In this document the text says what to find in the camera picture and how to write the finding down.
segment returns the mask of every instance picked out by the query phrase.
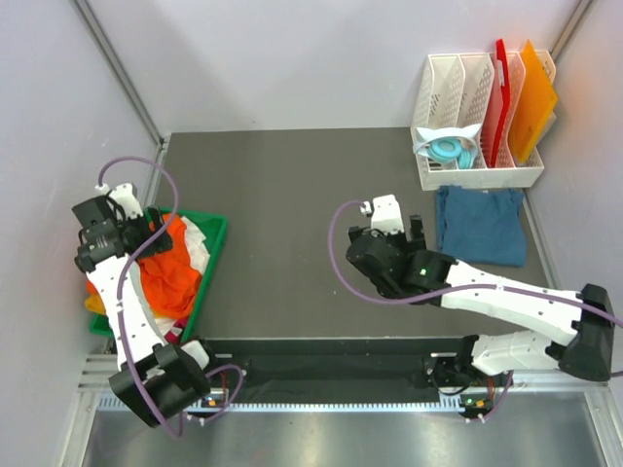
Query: blue towel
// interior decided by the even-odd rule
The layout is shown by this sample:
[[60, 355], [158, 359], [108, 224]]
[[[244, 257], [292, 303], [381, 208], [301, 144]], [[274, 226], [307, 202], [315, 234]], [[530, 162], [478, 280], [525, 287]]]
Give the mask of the blue towel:
[[437, 248], [469, 263], [521, 267], [526, 236], [519, 221], [524, 194], [441, 187], [437, 192]]

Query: orange cloth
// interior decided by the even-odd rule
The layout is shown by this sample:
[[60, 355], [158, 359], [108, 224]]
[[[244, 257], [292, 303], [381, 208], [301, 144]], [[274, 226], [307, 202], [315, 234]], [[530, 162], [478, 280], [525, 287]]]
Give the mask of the orange cloth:
[[[173, 248], [138, 260], [140, 282], [154, 314], [181, 319], [193, 312], [202, 275], [190, 266], [191, 259], [184, 239], [186, 224], [179, 216], [168, 226], [167, 232], [173, 239]], [[87, 291], [90, 295], [97, 295], [97, 290], [89, 281]]]

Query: green basket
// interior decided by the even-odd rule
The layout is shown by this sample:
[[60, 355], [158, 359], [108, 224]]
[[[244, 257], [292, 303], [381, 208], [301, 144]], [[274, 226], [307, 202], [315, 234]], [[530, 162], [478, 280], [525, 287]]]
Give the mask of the green basket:
[[[171, 211], [168, 208], [162, 208], [161, 210], [164, 214]], [[199, 227], [200, 231], [202, 231], [205, 235], [203, 243], [210, 254], [210, 259], [207, 262], [207, 268], [205, 269], [202, 283], [199, 286], [197, 299], [195, 300], [195, 307], [193, 308], [193, 312], [188, 320], [188, 326], [186, 326], [184, 334], [182, 334], [182, 342], [185, 342], [193, 335], [197, 319], [199, 318], [199, 313], [202, 309], [203, 298], [205, 297], [210, 280], [214, 274], [214, 270], [216, 269], [216, 263], [218, 263], [218, 259], [221, 256], [221, 250], [223, 249], [223, 244], [225, 243], [225, 233], [227, 231], [227, 219], [223, 216], [217, 216], [216, 214], [207, 214], [205, 212], [197, 211], [179, 210], [177, 214], [179, 216], [185, 216], [188, 220], [195, 223], [195, 225]], [[111, 339], [114, 338], [113, 332], [111, 331], [110, 326], [108, 326], [108, 317], [103, 314], [96, 314], [93, 317], [89, 329], [93, 334], [98, 334]]]

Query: pile of clothes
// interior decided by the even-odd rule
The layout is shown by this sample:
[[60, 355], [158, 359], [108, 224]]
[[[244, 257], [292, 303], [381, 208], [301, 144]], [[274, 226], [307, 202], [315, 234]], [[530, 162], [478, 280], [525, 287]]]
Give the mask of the pile of clothes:
[[[167, 341], [179, 343], [193, 312], [210, 255], [203, 244], [205, 235], [186, 217], [175, 216], [167, 232], [173, 240], [173, 248], [138, 260], [138, 264], [143, 292], [156, 324]], [[87, 309], [106, 314], [97, 289], [88, 280], [87, 292]]]

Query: white wall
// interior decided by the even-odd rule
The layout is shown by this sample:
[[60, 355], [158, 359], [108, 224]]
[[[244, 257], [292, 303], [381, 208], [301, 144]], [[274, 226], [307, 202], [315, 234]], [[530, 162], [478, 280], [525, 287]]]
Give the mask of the white wall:
[[[623, 3], [598, 1], [561, 57], [559, 120], [531, 196], [563, 286], [607, 288], [623, 317]], [[623, 370], [617, 334], [614, 370]], [[623, 381], [613, 383], [623, 410]]]
[[408, 126], [426, 54], [549, 48], [569, 0], [91, 0], [160, 131]]
[[[148, 137], [68, 0], [0, 4], [0, 463], [47, 466], [58, 455], [85, 355], [85, 278], [73, 264], [71, 206], [98, 168], [154, 157]], [[111, 181], [145, 185], [127, 166]]]

